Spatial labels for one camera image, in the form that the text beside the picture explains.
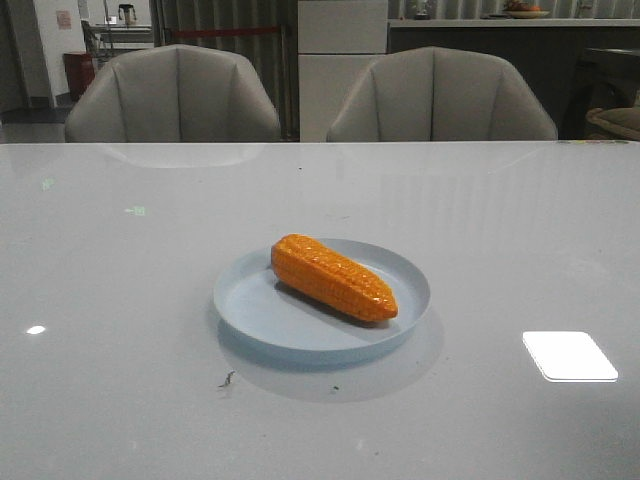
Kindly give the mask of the red bin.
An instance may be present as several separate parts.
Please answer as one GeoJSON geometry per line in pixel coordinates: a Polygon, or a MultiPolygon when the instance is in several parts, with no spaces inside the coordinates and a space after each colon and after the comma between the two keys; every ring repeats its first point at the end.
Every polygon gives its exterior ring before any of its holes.
{"type": "Polygon", "coordinates": [[[93,57],[88,52],[63,54],[70,98],[77,101],[95,78],[93,57]]]}

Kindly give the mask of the background metal table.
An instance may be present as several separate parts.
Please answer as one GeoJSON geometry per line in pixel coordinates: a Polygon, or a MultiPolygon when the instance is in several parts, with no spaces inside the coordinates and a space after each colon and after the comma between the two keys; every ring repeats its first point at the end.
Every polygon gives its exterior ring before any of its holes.
{"type": "Polygon", "coordinates": [[[91,24],[81,21],[86,51],[99,61],[134,50],[154,47],[150,26],[91,24]]]}

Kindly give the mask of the fruit bowl on counter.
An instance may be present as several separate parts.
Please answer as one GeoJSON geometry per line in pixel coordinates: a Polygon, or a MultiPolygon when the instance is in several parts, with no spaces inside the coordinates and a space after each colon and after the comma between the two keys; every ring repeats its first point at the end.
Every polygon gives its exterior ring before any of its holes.
{"type": "Polygon", "coordinates": [[[510,18],[537,19],[546,17],[549,12],[527,1],[506,0],[503,4],[503,12],[510,18]]]}

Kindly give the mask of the dark jug on table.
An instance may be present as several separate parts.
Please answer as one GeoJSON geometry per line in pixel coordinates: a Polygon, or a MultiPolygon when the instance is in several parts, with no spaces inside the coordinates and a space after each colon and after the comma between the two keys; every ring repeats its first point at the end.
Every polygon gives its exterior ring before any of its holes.
{"type": "Polygon", "coordinates": [[[121,3],[118,5],[118,16],[124,24],[129,27],[135,25],[137,22],[136,9],[133,4],[121,3]]]}

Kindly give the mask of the right grey upholstered chair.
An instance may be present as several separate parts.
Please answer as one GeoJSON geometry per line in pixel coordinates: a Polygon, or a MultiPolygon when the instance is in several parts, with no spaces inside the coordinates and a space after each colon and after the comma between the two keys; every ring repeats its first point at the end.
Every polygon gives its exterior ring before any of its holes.
{"type": "Polygon", "coordinates": [[[370,63],[329,127],[329,142],[551,141],[555,123],[523,76],[493,55],[442,47],[370,63]]]}

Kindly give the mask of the red barrier belt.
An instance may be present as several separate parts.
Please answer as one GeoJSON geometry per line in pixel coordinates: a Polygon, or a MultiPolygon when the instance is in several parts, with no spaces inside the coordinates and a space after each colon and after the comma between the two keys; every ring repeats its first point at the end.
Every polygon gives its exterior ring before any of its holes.
{"type": "Polygon", "coordinates": [[[230,29],[210,29],[210,30],[177,30],[165,29],[166,35],[171,38],[218,38],[218,37],[241,37],[241,36],[257,36],[265,34],[280,33],[280,26],[268,27],[247,27],[247,28],[230,28],[230,29]]]}

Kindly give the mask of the dark counter with white top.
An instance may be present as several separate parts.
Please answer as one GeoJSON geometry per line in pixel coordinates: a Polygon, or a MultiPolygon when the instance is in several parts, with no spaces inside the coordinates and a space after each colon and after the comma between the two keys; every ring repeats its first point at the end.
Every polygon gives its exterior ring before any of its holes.
{"type": "Polygon", "coordinates": [[[586,137],[588,110],[631,107],[639,91],[637,19],[389,22],[389,53],[427,46],[476,51],[511,62],[562,139],[586,137]]]}

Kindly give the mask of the white cabinet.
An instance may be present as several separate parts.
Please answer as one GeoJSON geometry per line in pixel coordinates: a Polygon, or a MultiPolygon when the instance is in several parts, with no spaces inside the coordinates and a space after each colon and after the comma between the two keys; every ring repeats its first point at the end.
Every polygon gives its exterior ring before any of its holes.
{"type": "Polygon", "coordinates": [[[386,53],[386,1],[298,3],[299,130],[322,142],[351,84],[386,53]]]}

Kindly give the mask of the orange corn cob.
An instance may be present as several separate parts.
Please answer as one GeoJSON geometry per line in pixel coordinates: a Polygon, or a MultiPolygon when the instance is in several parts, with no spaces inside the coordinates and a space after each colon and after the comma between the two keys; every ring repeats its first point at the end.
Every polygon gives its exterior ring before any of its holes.
{"type": "Polygon", "coordinates": [[[365,322],[398,315],[391,287],[356,261],[301,234],[289,234],[271,247],[271,267],[289,287],[365,322]]]}

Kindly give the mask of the left grey upholstered chair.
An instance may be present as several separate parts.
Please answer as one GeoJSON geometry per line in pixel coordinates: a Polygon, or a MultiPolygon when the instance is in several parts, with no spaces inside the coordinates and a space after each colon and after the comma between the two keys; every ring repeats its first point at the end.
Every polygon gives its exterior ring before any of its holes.
{"type": "Polygon", "coordinates": [[[251,64],[176,44],[119,55],[64,125],[69,143],[277,142],[277,111],[251,64]]]}

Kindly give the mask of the beige cushion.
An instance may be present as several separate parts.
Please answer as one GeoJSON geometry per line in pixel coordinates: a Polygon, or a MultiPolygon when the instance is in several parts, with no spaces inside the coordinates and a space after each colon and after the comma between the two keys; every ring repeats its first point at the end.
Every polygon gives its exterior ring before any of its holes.
{"type": "Polygon", "coordinates": [[[586,113],[588,123],[616,137],[639,140],[639,108],[594,108],[586,113]]]}

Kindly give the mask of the grey upholstered chair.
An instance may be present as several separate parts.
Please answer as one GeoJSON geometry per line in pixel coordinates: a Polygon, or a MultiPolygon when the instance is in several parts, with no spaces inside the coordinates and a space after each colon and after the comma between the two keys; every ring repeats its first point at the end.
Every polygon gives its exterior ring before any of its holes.
{"type": "Polygon", "coordinates": [[[69,143],[277,142],[277,111],[251,64],[176,44],[119,55],[64,125],[69,143]]]}
{"type": "Polygon", "coordinates": [[[555,123],[523,76],[493,55],[442,47],[370,63],[329,127],[329,142],[551,141],[555,123]]]}

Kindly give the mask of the pink wall notice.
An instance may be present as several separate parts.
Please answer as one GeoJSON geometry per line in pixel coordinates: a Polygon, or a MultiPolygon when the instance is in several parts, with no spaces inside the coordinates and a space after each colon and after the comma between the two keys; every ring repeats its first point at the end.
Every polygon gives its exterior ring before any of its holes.
{"type": "Polygon", "coordinates": [[[59,30],[70,30],[72,28],[71,13],[69,10],[57,10],[55,14],[59,30]]]}

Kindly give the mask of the light blue round plate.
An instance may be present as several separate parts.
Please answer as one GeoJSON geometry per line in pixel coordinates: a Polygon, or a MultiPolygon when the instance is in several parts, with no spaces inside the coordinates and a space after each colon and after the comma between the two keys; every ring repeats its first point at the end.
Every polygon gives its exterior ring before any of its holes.
{"type": "Polygon", "coordinates": [[[322,243],[372,270],[392,289],[398,315],[367,323],[293,289],[271,268],[264,247],[235,260],[218,278],[215,308],[251,348],[294,364],[342,366],[379,358],[402,345],[424,319],[431,291],[405,257],[374,244],[323,238],[322,243]]]}

